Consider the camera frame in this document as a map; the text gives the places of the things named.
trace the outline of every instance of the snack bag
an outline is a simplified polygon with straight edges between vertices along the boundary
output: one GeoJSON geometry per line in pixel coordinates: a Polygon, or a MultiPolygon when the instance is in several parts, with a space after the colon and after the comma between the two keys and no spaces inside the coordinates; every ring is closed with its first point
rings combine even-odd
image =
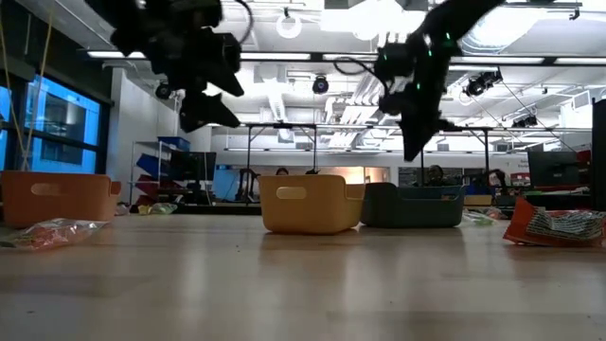
{"type": "Polygon", "coordinates": [[[605,222],[603,212],[546,211],[520,197],[503,238],[543,246],[601,246],[605,222]]]}
{"type": "Polygon", "coordinates": [[[0,240],[0,247],[40,251],[82,242],[106,223],[53,219],[0,240]]]}

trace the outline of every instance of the computer monitor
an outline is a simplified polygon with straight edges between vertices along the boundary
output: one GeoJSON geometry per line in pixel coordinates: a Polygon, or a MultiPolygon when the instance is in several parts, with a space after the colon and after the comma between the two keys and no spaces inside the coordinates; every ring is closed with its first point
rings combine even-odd
{"type": "Polygon", "coordinates": [[[170,179],[212,181],[215,177],[216,161],[216,153],[172,152],[170,179]]]}
{"type": "Polygon", "coordinates": [[[578,186],[579,161],[575,152],[528,152],[530,185],[535,188],[578,186]]]}

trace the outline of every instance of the bag of candy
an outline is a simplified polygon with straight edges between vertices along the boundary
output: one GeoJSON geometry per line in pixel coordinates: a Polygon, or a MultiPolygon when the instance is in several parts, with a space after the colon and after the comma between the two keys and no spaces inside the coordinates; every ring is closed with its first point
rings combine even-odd
{"type": "Polygon", "coordinates": [[[82,242],[107,223],[53,219],[0,239],[0,247],[40,251],[82,242]]]}

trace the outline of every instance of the bin handle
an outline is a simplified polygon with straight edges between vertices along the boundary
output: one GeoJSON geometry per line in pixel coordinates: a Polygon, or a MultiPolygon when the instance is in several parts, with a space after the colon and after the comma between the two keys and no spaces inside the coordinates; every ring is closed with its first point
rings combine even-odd
{"type": "Polygon", "coordinates": [[[277,199],[302,200],[307,198],[307,190],[302,187],[281,187],[276,190],[277,199]]]}
{"type": "Polygon", "coordinates": [[[33,184],[31,193],[39,196],[61,196],[61,185],[59,184],[33,184]]]}

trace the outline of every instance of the table surface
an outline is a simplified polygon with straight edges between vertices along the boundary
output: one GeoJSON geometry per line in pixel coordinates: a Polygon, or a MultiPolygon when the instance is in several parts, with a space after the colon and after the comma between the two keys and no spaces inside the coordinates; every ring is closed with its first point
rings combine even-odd
{"type": "Polygon", "coordinates": [[[606,340],[605,252],[503,232],[118,218],[80,245],[0,252],[0,339],[606,340]]]}

